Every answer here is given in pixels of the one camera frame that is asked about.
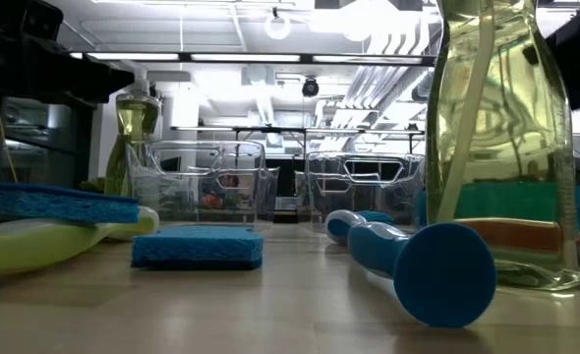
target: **dish soap bottle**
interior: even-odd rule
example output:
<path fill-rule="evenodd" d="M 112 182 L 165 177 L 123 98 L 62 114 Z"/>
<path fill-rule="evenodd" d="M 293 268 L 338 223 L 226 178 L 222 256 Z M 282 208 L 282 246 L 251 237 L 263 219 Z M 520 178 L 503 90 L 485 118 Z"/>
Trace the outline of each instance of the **dish soap bottle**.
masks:
<path fill-rule="evenodd" d="M 572 127 L 536 5 L 439 1 L 428 218 L 476 229 L 500 285 L 561 290 L 580 284 Z"/>
<path fill-rule="evenodd" d="M 159 100 L 149 95 L 145 70 L 135 67 L 135 82 L 116 97 L 118 136 L 109 156 L 104 179 L 104 194 L 130 197 L 126 145 L 151 141 L 159 116 Z"/>

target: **plastic basket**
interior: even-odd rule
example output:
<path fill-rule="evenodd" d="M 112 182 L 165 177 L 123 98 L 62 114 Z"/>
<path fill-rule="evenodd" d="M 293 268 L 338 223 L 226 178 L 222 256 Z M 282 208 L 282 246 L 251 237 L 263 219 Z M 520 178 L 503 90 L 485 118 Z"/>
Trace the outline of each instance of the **plastic basket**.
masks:
<path fill-rule="evenodd" d="M 271 177 L 261 144 L 131 143 L 127 161 L 133 196 L 162 222 L 256 226 L 265 212 Z"/>
<path fill-rule="evenodd" d="M 377 166 L 378 171 L 355 173 L 355 166 L 360 164 Z M 402 231 L 414 232 L 424 167 L 424 157 L 414 154 L 309 153 L 306 175 L 313 231 L 324 232 L 330 212 L 349 209 L 384 212 Z M 382 168 L 389 170 L 390 176 L 381 172 Z"/>

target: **wooden table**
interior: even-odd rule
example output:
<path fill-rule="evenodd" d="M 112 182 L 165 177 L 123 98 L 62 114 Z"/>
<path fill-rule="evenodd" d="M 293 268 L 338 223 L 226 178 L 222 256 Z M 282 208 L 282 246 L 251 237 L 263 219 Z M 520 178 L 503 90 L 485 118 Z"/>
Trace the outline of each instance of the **wooden table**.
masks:
<path fill-rule="evenodd" d="M 580 290 L 498 289 L 468 330 L 427 328 L 345 249 L 275 225 L 261 270 L 129 268 L 130 244 L 0 279 L 0 353 L 580 353 Z"/>

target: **light fixture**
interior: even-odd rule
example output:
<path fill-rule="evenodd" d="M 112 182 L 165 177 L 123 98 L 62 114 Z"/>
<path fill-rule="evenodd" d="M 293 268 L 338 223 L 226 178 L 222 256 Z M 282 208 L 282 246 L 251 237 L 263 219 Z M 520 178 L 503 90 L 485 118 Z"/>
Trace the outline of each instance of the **light fixture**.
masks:
<path fill-rule="evenodd" d="M 306 79 L 306 77 L 301 74 L 294 73 L 275 73 L 274 79 L 276 81 L 282 81 L 285 84 L 300 84 Z"/>
<path fill-rule="evenodd" d="M 391 135 L 422 135 L 422 131 L 409 131 L 403 129 L 393 129 L 393 130 L 367 130 L 366 134 L 391 134 Z"/>
<path fill-rule="evenodd" d="M 172 130 L 195 132 L 233 132 L 230 127 L 172 127 Z"/>
<path fill-rule="evenodd" d="M 206 7 L 227 7 L 237 6 L 244 8 L 270 8 L 271 5 L 279 9 L 293 9 L 296 4 L 291 1 L 266 1 L 266 0 L 246 0 L 246 1 L 227 1 L 227 0 L 91 0 L 96 4 L 137 4 L 137 5 L 156 5 L 156 6 L 206 6 Z"/>
<path fill-rule="evenodd" d="M 403 55 L 315 55 L 316 63 L 357 63 L 376 65 L 420 65 L 423 57 Z"/>
<path fill-rule="evenodd" d="M 71 53 L 72 57 L 77 59 L 83 58 L 83 53 Z M 136 60 L 136 61 L 179 61 L 177 53 L 108 53 L 108 52 L 90 52 L 86 55 L 98 60 Z"/>
<path fill-rule="evenodd" d="M 283 21 L 280 29 L 273 29 L 272 22 L 276 19 Z M 290 34 L 290 19 L 285 16 L 279 16 L 275 18 L 273 15 L 268 16 L 265 23 L 263 23 L 263 30 L 266 31 L 266 34 L 272 39 L 284 39 L 285 37 Z"/>
<path fill-rule="evenodd" d="M 275 159 L 303 159 L 303 156 L 300 154 L 292 154 L 292 153 L 267 153 L 266 158 L 275 158 Z"/>
<path fill-rule="evenodd" d="M 310 30 L 342 33 L 352 41 L 363 41 L 372 34 L 392 33 L 401 26 L 399 10 L 387 0 L 356 0 L 336 10 L 313 12 Z"/>
<path fill-rule="evenodd" d="M 359 129 L 307 129 L 306 133 L 354 134 L 354 133 L 360 133 L 360 130 Z"/>
<path fill-rule="evenodd" d="M 198 62 L 267 62 L 298 63 L 300 55 L 294 54 L 192 54 L 193 61 Z"/>

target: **brush head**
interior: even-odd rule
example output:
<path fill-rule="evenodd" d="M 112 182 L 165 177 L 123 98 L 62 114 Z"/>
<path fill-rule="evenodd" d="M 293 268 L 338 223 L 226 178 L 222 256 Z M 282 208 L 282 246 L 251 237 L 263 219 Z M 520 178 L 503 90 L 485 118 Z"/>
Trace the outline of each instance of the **brush head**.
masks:
<path fill-rule="evenodd" d="M 493 256 L 473 229 L 442 223 L 419 231 L 393 274 L 403 307 L 429 326 L 460 328 L 475 321 L 495 293 Z"/>

